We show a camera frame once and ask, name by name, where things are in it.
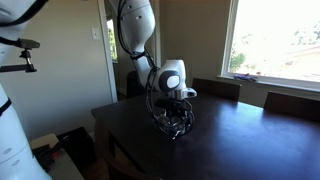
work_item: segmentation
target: white wall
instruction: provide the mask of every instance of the white wall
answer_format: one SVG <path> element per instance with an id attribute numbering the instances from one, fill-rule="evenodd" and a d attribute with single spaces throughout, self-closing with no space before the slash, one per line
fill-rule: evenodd
<path id="1" fill-rule="evenodd" d="M 0 81 L 29 139 L 80 126 L 92 132 L 90 110 L 111 103 L 103 41 L 92 40 L 91 27 L 101 32 L 96 0 L 50 0 L 24 31 L 22 38 L 41 43 L 31 51 L 38 72 Z M 19 55 L 16 49 L 8 64 L 25 63 Z"/>
<path id="2" fill-rule="evenodd" d="M 183 59 L 189 86 L 194 77 L 217 79 L 223 60 L 230 0 L 170 0 L 160 3 L 163 60 Z M 218 80 L 242 84 L 240 101 L 261 107 L 268 91 L 320 100 L 317 92 Z"/>

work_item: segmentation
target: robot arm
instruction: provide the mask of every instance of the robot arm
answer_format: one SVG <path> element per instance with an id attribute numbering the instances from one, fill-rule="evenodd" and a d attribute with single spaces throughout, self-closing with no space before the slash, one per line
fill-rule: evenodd
<path id="1" fill-rule="evenodd" d="M 173 139 L 186 134 L 191 130 L 194 117 L 191 104 L 185 99 L 196 97 L 197 93 L 186 87 L 182 60 L 167 60 L 158 68 L 145 49 L 145 43 L 155 28 L 149 0 L 110 0 L 110 3 L 117 14 L 120 44 L 133 60 L 141 85 L 147 89 L 147 109 L 155 124 Z M 160 116 L 154 114 L 152 97 L 149 97 L 154 89 L 169 96 L 155 103 L 164 110 Z"/>

